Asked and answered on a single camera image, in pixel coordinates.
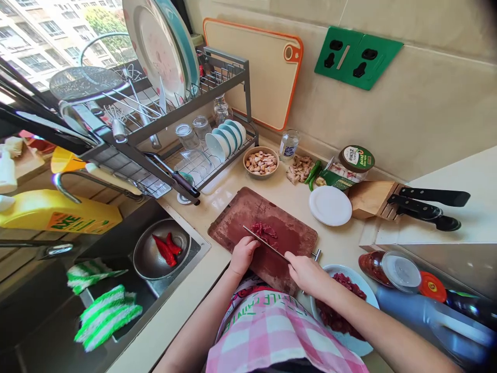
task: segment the red chili pepper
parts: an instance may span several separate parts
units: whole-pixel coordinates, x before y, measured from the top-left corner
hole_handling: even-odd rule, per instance
[[[179,255],[181,254],[181,248],[176,245],[174,243],[174,241],[172,240],[172,234],[171,232],[169,232],[167,234],[167,237],[166,237],[166,244],[167,244],[167,247],[169,248],[169,250],[171,250],[171,252],[174,254],[174,255]]]
[[[163,242],[160,238],[158,238],[155,235],[152,235],[152,237],[154,238],[155,244],[159,249],[159,253],[166,260],[167,265],[174,267],[178,262],[176,262],[176,259],[174,258],[174,255],[172,254],[171,250],[168,248],[165,242]]]

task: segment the countertop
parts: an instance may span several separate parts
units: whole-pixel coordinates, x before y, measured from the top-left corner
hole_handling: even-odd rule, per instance
[[[274,143],[260,140],[260,144],[278,149]],[[259,181],[245,171],[241,160],[235,161],[202,190],[199,206],[181,205],[173,190],[158,200],[169,205],[184,218],[211,245],[211,249],[180,284],[157,314],[137,335],[135,340],[108,369],[110,373],[148,372],[174,339],[198,304],[217,281],[230,261],[230,253],[207,234],[207,229],[242,187],[248,187],[273,202],[318,233],[317,249],[321,249],[321,266],[342,264],[362,274],[358,257],[364,251],[358,246],[364,222],[351,219],[340,227],[328,227],[318,222],[308,206],[309,187],[303,183],[296,186],[286,179],[287,165],[281,164],[275,175]],[[297,299],[311,312],[309,297],[298,292]],[[391,371],[376,353],[363,358],[371,372]]]

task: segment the hand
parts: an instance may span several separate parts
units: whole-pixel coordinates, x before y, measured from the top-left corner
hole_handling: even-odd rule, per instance
[[[243,237],[233,249],[228,269],[231,269],[237,275],[243,276],[252,262],[255,249],[259,246],[260,242],[254,237]]]
[[[331,277],[327,274],[318,262],[307,256],[295,256],[291,252],[285,253],[291,264],[288,264],[290,276],[299,288],[314,298],[323,300],[329,292]]]

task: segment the pink checkered apron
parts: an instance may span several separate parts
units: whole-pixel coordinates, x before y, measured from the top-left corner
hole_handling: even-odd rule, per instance
[[[206,372],[245,373],[303,358],[323,372],[368,372],[361,358],[293,297],[254,276],[233,296],[209,350]]]

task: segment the knife block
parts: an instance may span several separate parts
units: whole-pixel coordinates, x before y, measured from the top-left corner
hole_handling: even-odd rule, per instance
[[[397,206],[387,203],[387,200],[403,187],[404,184],[395,181],[363,181],[355,184],[348,189],[352,217],[364,220],[377,216],[385,220],[399,220]]]

